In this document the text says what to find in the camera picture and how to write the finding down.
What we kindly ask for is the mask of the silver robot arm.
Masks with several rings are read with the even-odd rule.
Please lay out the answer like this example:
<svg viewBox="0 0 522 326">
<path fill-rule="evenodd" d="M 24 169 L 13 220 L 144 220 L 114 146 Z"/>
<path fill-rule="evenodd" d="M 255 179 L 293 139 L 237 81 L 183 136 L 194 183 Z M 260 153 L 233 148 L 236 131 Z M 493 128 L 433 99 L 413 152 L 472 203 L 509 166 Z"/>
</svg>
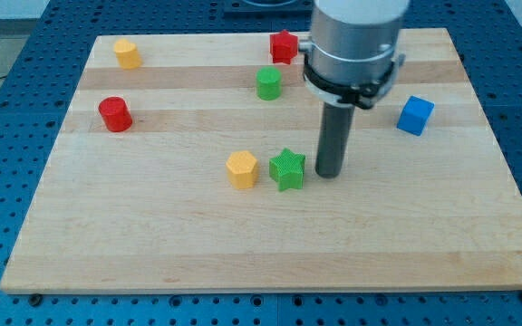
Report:
<svg viewBox="0 0 522 326">
<path fill-rule="evenodd" d="M 299 43 L 307 88 L 325 103 L 368 110 L 390 91 L 404 62 L 395 53 L 409 0 L 315 0 Z"/>
</svg>

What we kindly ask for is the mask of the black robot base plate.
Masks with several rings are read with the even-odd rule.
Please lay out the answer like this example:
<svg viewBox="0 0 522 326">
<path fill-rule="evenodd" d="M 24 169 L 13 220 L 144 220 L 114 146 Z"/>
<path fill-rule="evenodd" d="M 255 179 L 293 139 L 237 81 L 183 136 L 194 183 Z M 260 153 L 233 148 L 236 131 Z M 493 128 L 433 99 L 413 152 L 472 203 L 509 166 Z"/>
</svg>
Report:
<svg viewBox="0 0 522 326">
<path fill-rule="evenodd" d="M 224 17 L 246 15 L 309 14 L 312 0 L 227 0 L 223 2 Z"/>
</svg>

